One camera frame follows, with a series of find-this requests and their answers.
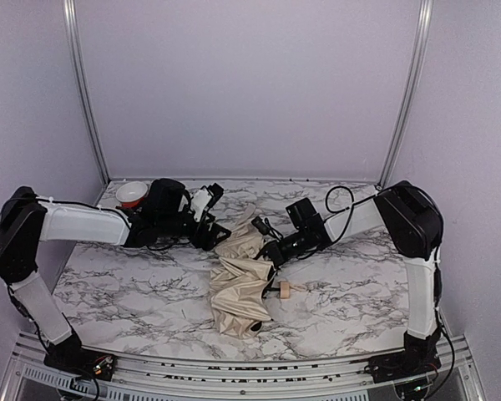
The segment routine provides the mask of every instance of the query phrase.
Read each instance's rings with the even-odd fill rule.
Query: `white bowl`
[[[130,181],[122,185],[115,194],[120,203],[136,202],[146,195],[149,186],[141,181]]]

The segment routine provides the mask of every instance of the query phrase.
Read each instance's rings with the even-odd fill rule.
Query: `marble surface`
[[[183,181],[189,189],[213,181]],[[230,228],[250,203],[285,234],[285,207],[308,196],[326,216],[332,183],[218,180],[225,195],[212,209]],[[110,184],[101,204],[115,206]],[[356,199],[369,185],[346,184]],[[348,205],[347,194],[332,197]],[[265,300],[273,322],[256,338],[220,335],[208,303],[213,252],[191,246],[167,252],[79,243],[54,291],[57,304],[87,345],[127,353],[193,359],[325,358],[402,346],[407,325],[407,278],[383,229],[346,239],[304,261],[286,263],[280,279],[303,284],[288,300]]]

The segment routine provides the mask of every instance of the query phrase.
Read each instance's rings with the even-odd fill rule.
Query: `white backdrop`
[[[111,176],[376,181],[418,9],[412,0],[78,0]]]

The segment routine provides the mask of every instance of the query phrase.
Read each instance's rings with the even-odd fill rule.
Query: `metal frame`
[[[67,29],[68,44],[70,46],[73,70],[76,76],[76,84],[83,110],[83,117],[88,129],[89,140],[93,147],[94,158],[99,170],[100,179],[107,185],[109,183],[109,171],[102,145],[100,144],[99,132],[94,121],[93,107],[89,99],[87,79],[84,71],[84,61],[82,59],[82,49],[80,48],[80,38],[78,35],[78,24],[76,23],[76,7],[74,0],[63,0],[63,11],[65,16],[65,27]]]
[[[397,162],[399,148],[401,147],[404,132],[407,128],[412,100],[419,84],[419,78],[423,68],[423,60],[427,50],[428,28],[433,15],[433,0],[422,0],[419,9],[419,19],[417,21],[416,38],[414,39],[414,50],[412,52],[412,62],[408,71],[407,86],[402,97],[401,108],[393,131],[392,143],[387,152],[386,161],[382,167],[381,177],[378,185],[385,188],[390,180],[393,167]]]
[[[453,338],[457,369],[471,375],[464,382],[469,401],[483,401],[476,392],[473,358],[463,336]],[[438,343],[442,360],[440,372],[449,370],[451,348],[442,340]],[[297,361],[204,361],[159,358],[127,353],[114,353],[117,365],[111,382],[99,382],[100,399],[110,400],[227,400],[275,399],[299,401],[341,400],[354,397],[376,387],[405,383],[424,374],[375,384],[363,374],[367,359],[379,353],[358,354],[339,358]],[[23,378],[46,383],[71,392],[73,375],[43,365],[44,350],[37,336],[21,332],[0,390],[1,401],[14,401]],[[80,381],[74,393],[85,395],[92,386]]]

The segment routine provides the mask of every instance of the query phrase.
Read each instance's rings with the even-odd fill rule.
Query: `marble pattern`
[[[183,181],[199,188],[213,181]],[[218,180],[225,195],[212,209],[230,228],[250,203],[287,234],[285,207],[308,196],[326,216],[333,183]],[[112,183],[101,204],[115,206]],[[356,199],[372,186],[349,183]],[[348,204],[347,194],[331,197]],[[127,353],[193,359],[324,358],[402,345],[407,325],[407,278],[388,234],[375,229],[304,261],[285,264],[280,279],[303,284],[288,300],[265,300],[273,322],[252,339],[220,335],[208,303],[213,252],[191,246],[167,252],[79,243],[54,291],[60,309],[85,344]]]

